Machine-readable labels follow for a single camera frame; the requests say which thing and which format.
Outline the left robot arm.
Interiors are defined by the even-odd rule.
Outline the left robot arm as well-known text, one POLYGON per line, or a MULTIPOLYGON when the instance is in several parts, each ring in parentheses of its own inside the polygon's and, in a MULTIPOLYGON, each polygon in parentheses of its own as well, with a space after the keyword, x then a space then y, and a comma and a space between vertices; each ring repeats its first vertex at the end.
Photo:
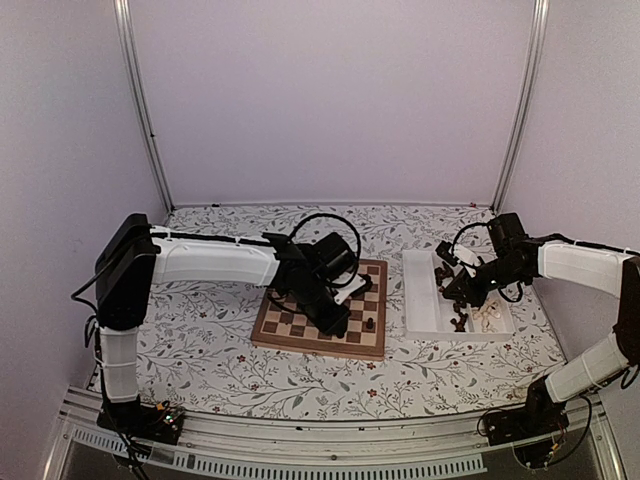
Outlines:
POLYGON ((270 302, 304 316, 323 335, 343 337, 352 297, 371 287, 361 273, 362 239, 338 232, 298 242, 292 231, 254 237, 206 234, 151 224, 129 215, 70 295, 87 306, 97 328, 96 361, 111 419, 128 434, 148 426, 139 405, 137 336, 153 294, 176 285, 237 284, 271 290, 270 302))

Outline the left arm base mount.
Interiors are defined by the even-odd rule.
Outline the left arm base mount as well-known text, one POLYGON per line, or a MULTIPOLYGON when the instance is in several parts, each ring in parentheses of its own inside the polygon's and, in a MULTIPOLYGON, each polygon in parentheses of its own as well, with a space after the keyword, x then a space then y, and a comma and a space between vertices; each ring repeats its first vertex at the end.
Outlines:
POLYGON ((114 403, 102 393, 97 425, 125 437, 177 445, 186 410, 166 400, 155 405, 135 400, 114 403))

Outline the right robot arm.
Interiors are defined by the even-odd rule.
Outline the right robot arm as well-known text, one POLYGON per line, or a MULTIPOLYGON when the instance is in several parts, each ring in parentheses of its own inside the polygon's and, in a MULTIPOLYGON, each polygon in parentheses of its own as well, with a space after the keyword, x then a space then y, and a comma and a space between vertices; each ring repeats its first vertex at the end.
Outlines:
POLYGON ((485 261, 462 245, 475 229, 462 227, 453 240, 443 240, 436 253, 447 268, 460 270, 443 287, 443 296, 480 307, 490 293, 503 295, 509 286, 523 289, 543 281, 536 292, 548 313, 573 319, 575 326, 556 325, 564 346, 573 349, 563 366, 534 381, 517 427, 537 436, 552 424, 565 403, 615 381, 627 389, 639 378, 639 254, 629 249, 560 233, 527 234, 519 216, 505 213, 483 223, 494 257, 485 261))

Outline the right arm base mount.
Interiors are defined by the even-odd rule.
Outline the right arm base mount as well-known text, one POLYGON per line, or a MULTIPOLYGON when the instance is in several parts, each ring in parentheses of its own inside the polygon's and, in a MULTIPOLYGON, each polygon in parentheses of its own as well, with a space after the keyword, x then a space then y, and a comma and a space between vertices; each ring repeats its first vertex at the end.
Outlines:
POLYGON ((546 436, 545 440, 516 447, 514 451, 522 466, 546 468, 558 453, 569 426, 566 404, 566 401, 553 401, 545 380, 540 379, 528 387, 523 406, 491 408, 484 412, 477 423, 477 431, 488 439, 490 446, 546 436))

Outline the wooden chessboard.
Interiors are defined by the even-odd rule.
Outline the wooden chessboard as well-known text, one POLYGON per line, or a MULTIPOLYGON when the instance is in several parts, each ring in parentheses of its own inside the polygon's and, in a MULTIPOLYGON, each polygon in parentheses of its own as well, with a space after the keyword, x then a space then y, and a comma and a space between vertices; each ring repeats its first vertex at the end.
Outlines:
POLYGON ((256 318, 251 342, 257 347, 335 358, 382 361, 385 357, 385 326, 388 263, 363 260, 359 272, 371 276, 371 290, 345 301, 350 309, 348 329, 341 339, 322 334, 305 316, 283 311, 264 299, 256 318), (368 331, 369 317, 375 331, 368 331))

